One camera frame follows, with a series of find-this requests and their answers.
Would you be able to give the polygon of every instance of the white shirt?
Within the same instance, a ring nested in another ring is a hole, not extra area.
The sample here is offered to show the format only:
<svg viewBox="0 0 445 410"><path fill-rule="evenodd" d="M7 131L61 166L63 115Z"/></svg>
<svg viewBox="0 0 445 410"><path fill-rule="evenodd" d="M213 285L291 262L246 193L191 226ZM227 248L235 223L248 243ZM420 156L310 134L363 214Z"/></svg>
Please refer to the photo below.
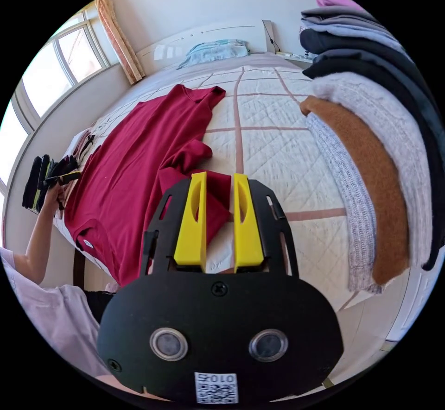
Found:
<svg viewBox="0 0 445 410"><path fill-rule="evenodd" d="M97 377L110 374L97 353L99 324L84 292L72 285L41 288L15 270L12 251L0 248L9 282L30 321L66 361Z"/></svg>

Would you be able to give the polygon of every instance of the black pants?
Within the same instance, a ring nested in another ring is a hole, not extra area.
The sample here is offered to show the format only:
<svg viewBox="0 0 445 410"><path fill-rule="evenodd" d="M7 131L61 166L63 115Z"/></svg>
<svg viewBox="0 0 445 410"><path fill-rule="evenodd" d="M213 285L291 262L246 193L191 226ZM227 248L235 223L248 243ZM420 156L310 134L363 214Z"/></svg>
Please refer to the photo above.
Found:
<svg viewBox="0 0 445 410"><path fill-rule="evenodd" d="M113 298L114 293L107 291L83 291L87 297L88 306L93 314L93 317L101 323L103 312L107 307L109 301Z"/></svg>

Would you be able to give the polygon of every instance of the screw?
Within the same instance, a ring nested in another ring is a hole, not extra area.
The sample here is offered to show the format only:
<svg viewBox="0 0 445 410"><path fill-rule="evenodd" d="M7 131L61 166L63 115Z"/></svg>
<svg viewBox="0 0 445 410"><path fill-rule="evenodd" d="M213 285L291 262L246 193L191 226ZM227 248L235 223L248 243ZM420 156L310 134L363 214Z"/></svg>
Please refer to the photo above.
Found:
<svg viewBox="0 0 445 410"><path fill-rule="evenodd" d="M110 367L110 370L114 372L120 373L122 371L121 365L114 359L108 359L108 366Z"/></svg>
<svg viewBox="0 0 445 410"><path fill-rule="evenodd" d="M215 282L212 285L212 294L217 297L222 297L227 294L227 285L223 282Z"/></svg>

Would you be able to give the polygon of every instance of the sticker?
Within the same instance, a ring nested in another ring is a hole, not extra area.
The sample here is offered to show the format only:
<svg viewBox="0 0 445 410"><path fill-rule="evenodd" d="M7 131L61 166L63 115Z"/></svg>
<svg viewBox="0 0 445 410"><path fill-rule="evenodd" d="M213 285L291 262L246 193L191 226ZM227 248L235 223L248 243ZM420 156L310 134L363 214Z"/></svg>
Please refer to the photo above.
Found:
<svg viewBox="0 0 445 410"><path fill-rule="evenodd" d="M236 374L195 373L198 404L238 404Z"/></svg>

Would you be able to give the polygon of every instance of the gray knit sweater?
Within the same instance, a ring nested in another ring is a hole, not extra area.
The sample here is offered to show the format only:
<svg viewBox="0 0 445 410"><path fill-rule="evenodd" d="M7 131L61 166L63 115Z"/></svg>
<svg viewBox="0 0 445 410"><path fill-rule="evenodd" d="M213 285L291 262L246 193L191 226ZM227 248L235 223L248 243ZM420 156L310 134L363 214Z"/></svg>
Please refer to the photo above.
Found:
<svg viewBox="0 0 445 410"><path fill-rule="evenodd" d="M316 78L312 90L360 117L393 159L407 205L410 265L422 266L431 250L432 205L428 160L416 121L388 90L352 72Z"/></svg>
<svg viewBox="0 0 445 410"><path fill-rule="evenodd" d="M378 294L372 279L375 258L376 217L368 190L354 161L335 132L312 112L307 127L328 165L342 197L348 220L350 291Z"/></svg>

